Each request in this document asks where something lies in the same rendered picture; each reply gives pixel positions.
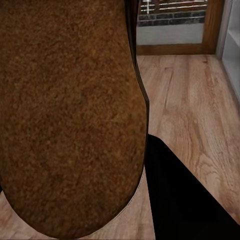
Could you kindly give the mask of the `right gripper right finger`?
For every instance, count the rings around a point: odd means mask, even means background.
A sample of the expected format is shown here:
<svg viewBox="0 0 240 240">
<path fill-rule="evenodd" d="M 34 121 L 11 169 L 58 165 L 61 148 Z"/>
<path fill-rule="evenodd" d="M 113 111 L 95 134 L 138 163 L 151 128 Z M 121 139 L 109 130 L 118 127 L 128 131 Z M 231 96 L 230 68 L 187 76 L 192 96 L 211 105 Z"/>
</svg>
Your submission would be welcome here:
<svg viewBox="0 0 240 240">
<path fill-rule="evenodd" d="M 240 240 L 240 226 L 158 137 L 148 134 L 145 173 L 155 240 Z"/>
</svg>

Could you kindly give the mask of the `sandal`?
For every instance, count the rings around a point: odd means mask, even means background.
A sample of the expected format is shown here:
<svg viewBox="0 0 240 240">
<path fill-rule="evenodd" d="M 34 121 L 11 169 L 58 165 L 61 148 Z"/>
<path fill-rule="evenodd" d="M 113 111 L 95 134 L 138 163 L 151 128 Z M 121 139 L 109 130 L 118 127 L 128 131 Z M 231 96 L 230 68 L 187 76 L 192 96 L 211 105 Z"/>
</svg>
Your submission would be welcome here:
<svg viewBox="0 0 240 240">
<path fill-rule="evenodd" d="M 145 167 L 139 0 L 0 0 L 0 186 L 38 232 L 113 220 Z"/>
</svg>

